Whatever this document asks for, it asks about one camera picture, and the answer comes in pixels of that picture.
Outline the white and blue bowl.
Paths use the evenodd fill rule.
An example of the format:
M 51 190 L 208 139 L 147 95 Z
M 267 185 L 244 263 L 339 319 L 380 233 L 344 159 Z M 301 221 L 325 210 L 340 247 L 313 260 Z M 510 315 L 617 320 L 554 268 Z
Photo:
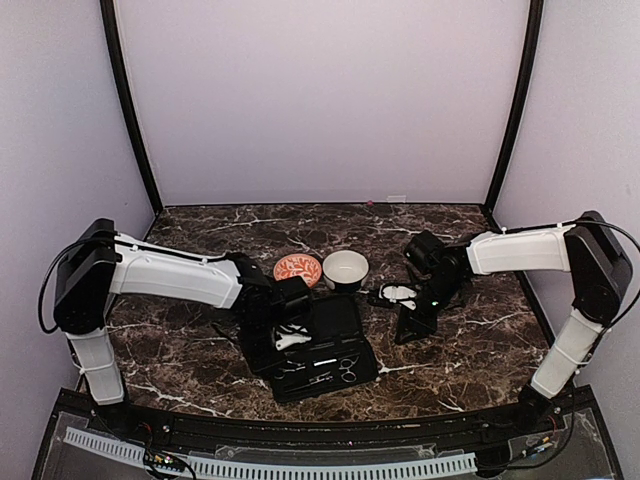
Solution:
M 336 251 L 323 263 L 323 278 L 327 287 L 336 293 L 355 293 L 361 289 L 369 274 L 369 262 L 352 250 Z

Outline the silver thinning scissors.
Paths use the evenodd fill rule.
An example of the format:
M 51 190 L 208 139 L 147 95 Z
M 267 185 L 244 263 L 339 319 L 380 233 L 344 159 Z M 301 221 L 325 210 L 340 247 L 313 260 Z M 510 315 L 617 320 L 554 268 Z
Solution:
M 321 367 L 336 367 L 338 372 L 338 377 L 344 383 L 351 384 L 351 383 L 355 383 L 358 380 L 358 376 L 355 372 L 355 367 L 359 362 L 359 359 L 360 359 L 359 355 L 353 355 L 353 356 L 343 357 L 343 358 L 332 358 L 332 359 L 336 359 L 337 362 L 333 365 L 325 365 Z M 333 379 L 334 379 L 333 374 L 330 371 L 325 371 L 309 379 L 308 384 L 314 385 L 314 384 L 332 381 Z

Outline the black front rail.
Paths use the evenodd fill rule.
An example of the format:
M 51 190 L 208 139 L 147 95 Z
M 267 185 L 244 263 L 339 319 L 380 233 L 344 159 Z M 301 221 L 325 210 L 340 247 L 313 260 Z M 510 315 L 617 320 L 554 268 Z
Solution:
M 519 434 L 504 417 L 512 405 L 468 413 L 363 422 L 279 422 L 226 419 L 170 412 L 126 403 L 113 407 L 110 424 L 136 427 L 158 446 L 215 450 L 237 447 L 367 448 L 433 441 L 447 446 L 503 443 Z

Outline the right black frame post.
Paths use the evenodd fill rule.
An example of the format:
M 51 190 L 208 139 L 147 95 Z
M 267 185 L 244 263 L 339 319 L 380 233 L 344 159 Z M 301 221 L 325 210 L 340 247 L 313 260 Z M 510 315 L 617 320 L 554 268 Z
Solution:
M 542 26 L 544 4 L 543 0 L 531 0 L 529 2 L 525 36 L 512 102 L 496 165 L 483 203 L 483 210 L 488 218 L 493 217 L 504 187 L 525 111 Z

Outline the left black frame post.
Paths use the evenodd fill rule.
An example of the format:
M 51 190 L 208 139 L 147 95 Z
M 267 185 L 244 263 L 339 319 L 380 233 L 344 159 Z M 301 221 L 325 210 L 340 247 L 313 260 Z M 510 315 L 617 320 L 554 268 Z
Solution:
M 147 199 L 153 214 L 158 216 L 164 210 L 164 205 L 152 172 L 151 162 L 144 144 L 143 134 L 129 84 L 124 51 L 116 18 L 116 2 L 100 0 L 99 6 L 112 76 L 125 128 Z

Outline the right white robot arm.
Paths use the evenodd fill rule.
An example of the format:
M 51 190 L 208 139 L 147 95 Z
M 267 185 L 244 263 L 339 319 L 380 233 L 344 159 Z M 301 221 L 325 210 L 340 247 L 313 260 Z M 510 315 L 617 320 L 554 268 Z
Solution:
M 510 413 L 511 426 L 530 434 L 549 416 L 546 400 L 589 363 L 607 331 L 639 300 L 626 297 L 635 279 L 621 237 L 639 244 L 595 210 L 561 223 L 487 230 L 449 243 L 423 231 L 404 251 L 421 279 L 384 285 L 377 296 L 400 305 L 395 341 L 404 344 L 433 334 L 440 313 L 475 277 L 516 272 L 531 281 L 554 341 L 524 389 L 532 395 Z

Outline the orange patterned bowl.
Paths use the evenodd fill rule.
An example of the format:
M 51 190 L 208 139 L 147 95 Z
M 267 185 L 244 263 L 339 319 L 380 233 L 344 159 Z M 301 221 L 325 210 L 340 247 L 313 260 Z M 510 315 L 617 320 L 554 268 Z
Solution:
M 296 253 L 282 257 L 273 268 L 276 280 L 301 277 L 309 288 L 319 283 L 322 277 L 321 263 L 311 255 Z

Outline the black zippered tool case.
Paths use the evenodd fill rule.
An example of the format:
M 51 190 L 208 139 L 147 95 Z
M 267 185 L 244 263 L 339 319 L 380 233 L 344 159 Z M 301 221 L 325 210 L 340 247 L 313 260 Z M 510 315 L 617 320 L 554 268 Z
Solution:
M 309 312 L 279 325 L 275 349 L 283 360 L 268 380 L 280 404 L 358 386 L 378 376 L 358 306 L 347 295 L 316 300 Z

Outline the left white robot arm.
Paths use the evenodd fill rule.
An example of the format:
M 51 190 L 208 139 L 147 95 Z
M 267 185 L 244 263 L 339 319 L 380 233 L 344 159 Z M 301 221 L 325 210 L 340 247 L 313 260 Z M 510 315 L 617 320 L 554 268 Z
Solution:
M 105 326 L 114 295 L 144 294 L 231 310 L 242 326 L 267 320 L 285 302 L 282 287 L 244 254 L 199 256 L 120 234 L 95 220 L 56 262 L 53 318 L 71 343 L 101 417 L 120 436 L 141 427 Z

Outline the black frame post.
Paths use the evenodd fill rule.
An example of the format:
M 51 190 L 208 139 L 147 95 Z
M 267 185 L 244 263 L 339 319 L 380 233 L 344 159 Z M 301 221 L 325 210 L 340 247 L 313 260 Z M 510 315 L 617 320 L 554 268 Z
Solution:
M 144 144 L 143 134 L 129 84 L 124 51 L 116 18 L 116 2 L 100 0 L 99 6 L 112 76 L 125 128 L 147 199 L 153 214 L 158 216 L 164 210 L 164 205 L 152 172 L 151 162 Z
M 543 0 L 531 0 L 529 2 L 525 36 L 512 102 L 496 165 L 483 203 L 483 210 L 488 218 L 493 217 L 504 187 L 525 111 L 542 26 L 544 4 Z

